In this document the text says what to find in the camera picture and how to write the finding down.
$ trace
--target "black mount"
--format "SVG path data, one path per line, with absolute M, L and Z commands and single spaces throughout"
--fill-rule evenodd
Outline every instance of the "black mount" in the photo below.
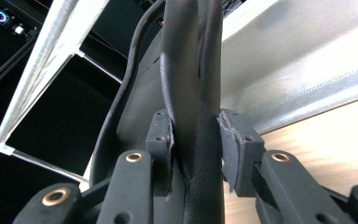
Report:
M 243 115 L 222 110 L 218 121 L 223 174 L 239 197 L 256 197 L 261 223 L 358 223 L 358 186 L 349 199 L 323 188 L 292 154 L 266 151 Z M 41 190 L 14 223 L 153 223 L 153 197 L 169 200 L 175 190 L 172 132 L 165 110 L 153 117 L 146 149 L 123 153 L 113 176 L 82 194 L 73 184 Z M 63 195 L 51 194 L 58 189 L 67 189 L 69 197 L 59 202 Z M 58 203 L 46 205 L 49 194 Z

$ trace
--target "metal rod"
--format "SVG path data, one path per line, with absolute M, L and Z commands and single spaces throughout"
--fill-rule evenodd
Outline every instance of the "metal rod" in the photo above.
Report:
M 72 58 L 72 56 L 68 56 L 65 59 L 65 61 L 61 64 L 60 68 L 54 74 L 54 76 L 52 76 L 51 79 L 48 80 L 48 82 L 46 83 L 46 85 L 43 86 L 43 89 L 41 89 L 40 92 L 38 92 L 35 96 L 33 94 L 30 95 L 29 101 L 25 102 L 25 107 L 23 108 L 21 113 L 18 115 L 18 117 L 15 119 L 14 125 L 11 127 L 10 131 L 8 132 L 8 135 L 11 135 L 11 133 L 14 132 L 14 130 L 17 128 L 17 126 L 20 124 L 20 122 L 25 118 L 25 116 L 28 114 L 28 112 L 32 109 L 32 107 L 36 104 L 36 102 L 42 96 L 42 94 L 48 89 L 48 87 L 54 81 L 56 76 L 69 63 L 69 60 L 71 60 L 71 58 Z
M 98 69 L 100 69 L 101 71 L 103 71 L 105 74 L 107 74 L 108 76 L 110 76 L 112 79 L 114 79 L 115 81 L 117 81 L 118 83 L 122 83 L 122 80 L 118 77 L 116 77 L 115 75 L 111 74 L 110 72 L 108 72 L 105 68 L 103 68 L 101 65 L 99 65 L 97 62 L 95 62 L 95 60 L 93 60 L 89 55 L 87 55 L 85 52 L 78 50 L 76 53 L 80 58 L 84 58 L 87 62 L 91 63 L 92 65 L 96 66 Z
M 0 126 L 0 143 L 5 143 L 8 139 L 10 129 L 21 112 L 22 106 L 31 90 L 31 86 L 37 80 L 42 67 L 48 60 L 48 56 L 59 39 L 77 2 L 78 0 L 57 0 L 51 5 L 51 10 L 43 24 L 43 28 L 22 73 L 19 85 Z
M 73 180 L 75 180 L 75 181 L 77 181 L 79 183 L 87 183 L 87 184 L 89 183 L 88 179 L 83 178 L 81 175 L 74 174 L 74 173 L 72 173 L 70 171 L 64 170 L 64 169 L 62 169 L 62 168 L 60 168 L 58 166 L 55 166 L 55 165 L 53 165 L 51 163 L 46 162 L 46 161 L 39 160 L 38 158 L 35 158 L 33 156 L 30 156 L 30 155 L 28 155 L 26 153 L 23 153 L 23 152 L 20 152 L 18 150 L 14 150 L 12 155 L 17 157 L 17 158 L 19 158 L 19 159 L 21 159 L 21 160 L 23 160 L 23 161 L 28 161 L 28 162 L 30 162 L 32 164 L 38 165 L 40 167 L 43 167 L 43 168 L 45 168 L 47 170 L 50 170 L 50 171 L 52 171 L 54 173 L 57 173 L 59 175 L 69 177 L 69 178 L 71 178 L 71 179 L 73 179 Z

